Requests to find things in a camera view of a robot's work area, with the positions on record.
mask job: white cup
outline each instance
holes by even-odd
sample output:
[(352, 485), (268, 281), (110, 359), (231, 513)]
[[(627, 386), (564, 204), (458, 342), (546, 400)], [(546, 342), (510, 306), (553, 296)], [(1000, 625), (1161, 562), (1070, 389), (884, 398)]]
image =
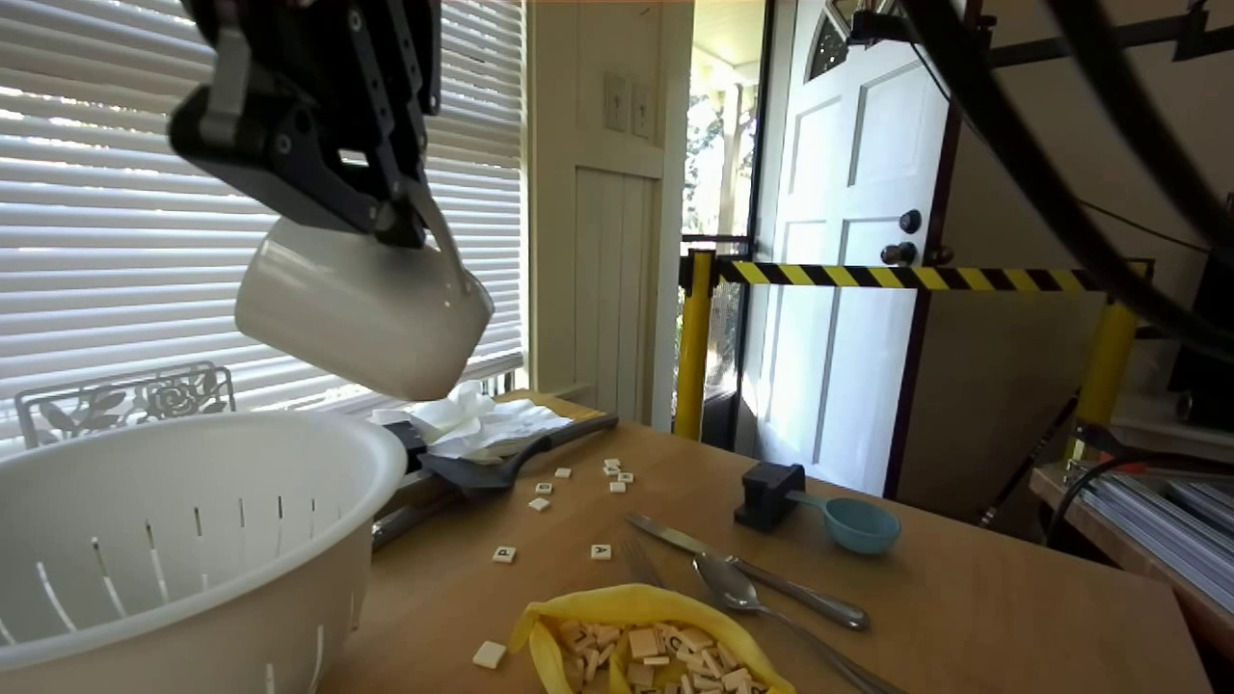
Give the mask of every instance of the white cup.
[(404, 400), (445, 398), (493, 303), (439, 252), (276, 222), (250, 258), (236, 328)]

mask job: white colander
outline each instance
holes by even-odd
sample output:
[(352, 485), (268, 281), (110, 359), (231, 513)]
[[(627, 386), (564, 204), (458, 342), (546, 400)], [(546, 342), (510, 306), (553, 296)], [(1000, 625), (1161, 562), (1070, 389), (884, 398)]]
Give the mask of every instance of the white colander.
[(390, 432), (308, 412), (0, 463), (0, 689), (316, 689), (402, 471)]

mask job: blue bowl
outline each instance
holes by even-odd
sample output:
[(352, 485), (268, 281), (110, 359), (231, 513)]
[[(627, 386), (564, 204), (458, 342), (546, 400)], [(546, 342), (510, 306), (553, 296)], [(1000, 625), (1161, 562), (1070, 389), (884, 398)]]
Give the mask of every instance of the blue bowl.
[(898, 521), (859, 499), (830, 499), (818, 504), (826, 538), (850, 557), (888, 557), (898, 539)]

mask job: window blinds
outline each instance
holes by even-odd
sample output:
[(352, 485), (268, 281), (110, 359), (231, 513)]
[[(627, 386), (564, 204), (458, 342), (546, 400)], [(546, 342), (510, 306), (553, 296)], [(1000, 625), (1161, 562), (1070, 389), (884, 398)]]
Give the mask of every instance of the window blinds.
[[(61, 382), (206, 359), (236, 374), (240, 408), (348, 389), (231, 324), (275, 214), (165, 148), (165, 115), (206, 72), (176, 0), (0, 3), (0, 450), (11, 398)], [(493, 294), (469, 380), (520, 367), (520, 80), (520, 3), (445, 0), (426, 182)]]

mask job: wall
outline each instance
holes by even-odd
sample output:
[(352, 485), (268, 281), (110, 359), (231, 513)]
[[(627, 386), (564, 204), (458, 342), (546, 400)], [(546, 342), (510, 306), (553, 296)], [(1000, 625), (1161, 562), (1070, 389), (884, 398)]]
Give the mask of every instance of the wall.
[(665, 427), (690, 0), (526, 11), (532, 389)]
[[(1119, 0), (1114, 22), (1161, 20), (1178, 7)], [(1056, 36), (1042, 3), (987, 0), (983, 11), (1000, 16), (996, 48)], [(1212, 191), (1234, 191), (1234, 53), (1172, 61), (1169, 48), (1137, 48), (1129, 60)], [(1105, 128), (1070, 61), (1010, 65), (1000, 71), (1000, 80), (1075, 197), (1196, 241)], [(1190, 296), (1199, 256), (1105, 222), (1104, 228), (1127, 256), (1156, 258), (1163, 294)], [(960, 268), (1070, 268), (973, 133), (956, 150), (943, 247)], [(1096, 312), (1100, 296), (931, 296), (898, 499), (975, 517), (1079, 382)], [(1169, 342), (1137, 349), (1127, 389), (1161, 394), (1169, 367)]]

